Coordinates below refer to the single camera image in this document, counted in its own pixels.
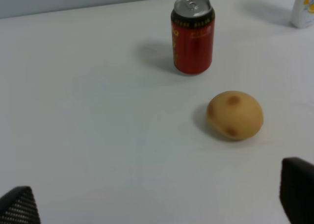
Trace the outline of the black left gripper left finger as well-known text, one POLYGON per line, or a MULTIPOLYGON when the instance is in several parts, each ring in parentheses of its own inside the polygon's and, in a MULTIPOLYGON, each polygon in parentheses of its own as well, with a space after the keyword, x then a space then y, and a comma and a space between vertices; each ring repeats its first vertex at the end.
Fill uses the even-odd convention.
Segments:
POLYGON ((0 198, 0 224, 40 224, 33 191, 18 186, 0 198))

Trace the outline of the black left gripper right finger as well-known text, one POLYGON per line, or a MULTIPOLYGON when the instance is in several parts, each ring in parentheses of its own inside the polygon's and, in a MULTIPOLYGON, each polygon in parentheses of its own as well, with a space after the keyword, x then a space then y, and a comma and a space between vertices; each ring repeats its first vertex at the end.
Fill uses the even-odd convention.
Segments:
POLYGON ((280 202, 291 224, 314 222, 314 165, 297 157, 282 160, 280 202))

